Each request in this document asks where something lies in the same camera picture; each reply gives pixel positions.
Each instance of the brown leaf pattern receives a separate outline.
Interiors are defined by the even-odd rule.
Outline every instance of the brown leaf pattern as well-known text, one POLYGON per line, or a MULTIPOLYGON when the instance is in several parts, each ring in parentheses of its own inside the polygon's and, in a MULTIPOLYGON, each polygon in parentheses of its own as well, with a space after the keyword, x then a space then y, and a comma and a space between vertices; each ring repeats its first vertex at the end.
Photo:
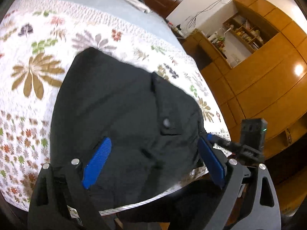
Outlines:
POLYGON ((204 120, 207 121, 208 119, 209 122, 213 123, 212 117, 214 117, 214 114, 210 112, 211 108, 210 106, 207 105, 207 102, 203 101, 202 98, 198 97, 198 104, 199 104, 199 107, 201 108, 201 112, 203 114, 204 120))
POLYGON ((169 77, 166 75, 165 68, 163 68, 162 65, 158 66, 157 74, 161 76, 162 78, 164 78, 165 80, 169 80, 169 77))
POLYGON ((39 53, 35 58, 32 56, 29 58, 28 66, 25 65, 16 65, 13 67, 14 73, 11 77, 20 75, 12 84, 12 91, 18 88, 18 86, 24 81, 25 84, 23 88, 23 94, 26 97, 29 97, 34 89, 35 95, 38 99, 42 99, 44 96, 44 86, 42 83, 46 81, 49 85, 54 87, 60 87, 62 81, 54 79, 47 74, 61 74, 65 70, 58 65, 61 61, 52 60, 52 55, 45 55, 44 53, 39 53))
POLYGON ((49 146, 46 146, 50 125, 47 121, 6 112, 0 114, 0 121, 7 125, 6 130, 0 125, 0 137, 5 136, 0 143, 0 190, 7 200, 12 198, 28 210, 40 164, 50 162, 49 146))
POLYGON ((149 56, 149 54, 146 54, 145 52, 142 52, 140 49, 136 48, 134 50, 134 56, 136 56, 137 59, 142 59, 143 61, 149 56))
POLYGON ((8 20, 7 22, 3 24, 3 28, 13 27, 14 25, 15 23, 12 20, 8 20))
POLYGON ((64 40, 66 42, 66 31, 65 31, 65 29, 56 29, 56 28, 54 28, 50 32, 50 35, 51 36, 55 36, 56 39, 59 37, 61 40, 64 40))
POLYGON ((13 30, 11 30, 11 31, 9 31, 8 33, 6 33, 3 37, 0 37, 0 40, 3 40, 3 42, 6 42, 7 39, 8 39, 9 37, 11 37, 11 35, 12 35, 13 33, 15 33, 16 31, 17 31, 17 28, 14 28, 13 30))

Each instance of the floral bedspread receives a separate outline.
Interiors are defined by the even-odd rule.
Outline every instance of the floral bedspread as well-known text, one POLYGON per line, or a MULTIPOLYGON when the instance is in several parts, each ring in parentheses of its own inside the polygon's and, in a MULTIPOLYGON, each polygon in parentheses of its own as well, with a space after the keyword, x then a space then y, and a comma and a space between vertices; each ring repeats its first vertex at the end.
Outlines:
MULTIPOLYGON (((194 97, 208 132, 230 139, 206 82, 186 53, 86 6, 16 0, 0 24, 0 190, 7 202, 23 210, 29 209, 41 165, 50 162, 50 122, 59 88, 76 54, 88 47, 157 72, 194 97)), ((160 197, 205 172, 205 167, 194 170, 160 197)))

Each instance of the cabinet handle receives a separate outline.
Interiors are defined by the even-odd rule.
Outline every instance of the cabinet handle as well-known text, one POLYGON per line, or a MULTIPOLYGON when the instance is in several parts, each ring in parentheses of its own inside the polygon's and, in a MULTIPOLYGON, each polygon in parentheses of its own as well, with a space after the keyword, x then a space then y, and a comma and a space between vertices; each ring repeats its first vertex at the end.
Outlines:
POLYGON ((292 144, 291 133, 290 133, 288 128, 285 130, 285 132, 286 132, 286 136, 287 136, 288 145, 290 145, 290 144, 292 144))

